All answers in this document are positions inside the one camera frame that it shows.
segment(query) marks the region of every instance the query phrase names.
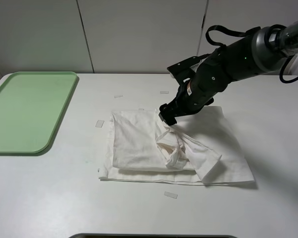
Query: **green tray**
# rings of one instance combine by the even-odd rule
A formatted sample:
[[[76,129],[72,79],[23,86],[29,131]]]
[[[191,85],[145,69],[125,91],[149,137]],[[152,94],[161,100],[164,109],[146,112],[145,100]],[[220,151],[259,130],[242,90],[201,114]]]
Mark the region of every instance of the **green tray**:
[[[18,72],[0,86],[0,154],[34,154],[52,140],[77,75]]]

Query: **folded fabric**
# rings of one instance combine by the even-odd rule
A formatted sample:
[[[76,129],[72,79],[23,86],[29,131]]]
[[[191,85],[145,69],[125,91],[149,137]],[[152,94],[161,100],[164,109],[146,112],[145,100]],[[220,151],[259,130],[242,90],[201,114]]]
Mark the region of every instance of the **folded fabric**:
[[[190,185],[254,181],[220,107],[177,120],[168,127],[155,111],[113,112],[99,178]]]

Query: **robotic arm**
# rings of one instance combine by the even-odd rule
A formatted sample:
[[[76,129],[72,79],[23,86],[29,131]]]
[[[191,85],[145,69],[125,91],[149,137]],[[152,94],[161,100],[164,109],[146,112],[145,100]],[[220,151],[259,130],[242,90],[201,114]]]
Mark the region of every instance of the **robotic arm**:
[[[226,46],[210,38],[209,32],[213,30],[243,39]],[[287,64],[298,54],[298,22],[289,27],[255,27],[245,33],[217,25],[207,30],[206,38],[219,48],[211,54],[194,56],[167,68],[180,85],[176,97],[160,106],[159,116],[168,125],[177,123],[175,117],[198,113],[231,82],[279,69],[283,83],[298,80],[298,77],[290,81],[283,79]]]

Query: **white cloth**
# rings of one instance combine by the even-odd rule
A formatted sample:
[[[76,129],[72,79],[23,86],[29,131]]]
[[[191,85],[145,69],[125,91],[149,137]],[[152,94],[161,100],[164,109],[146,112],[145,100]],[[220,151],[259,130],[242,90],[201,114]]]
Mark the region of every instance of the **white cloth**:
[[[99,178],[189,185],[254,181],[220,107],[177,120],[170,128],[154,111],[113,112]]]

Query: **white table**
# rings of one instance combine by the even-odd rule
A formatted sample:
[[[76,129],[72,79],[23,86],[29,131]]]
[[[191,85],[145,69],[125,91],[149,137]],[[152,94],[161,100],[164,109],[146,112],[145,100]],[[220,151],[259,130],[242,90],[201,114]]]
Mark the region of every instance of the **white table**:
[[[173,99],[178,85],[163,74],[78,76],[51,150],[39,157],[0,157],[0,238],[298,237],[298,82],[258,76],[215,96],[256,184],[204,187],[99,181],[110,111],[158,108]],[[103,128],[95,127],[99,119],[105,120]]]

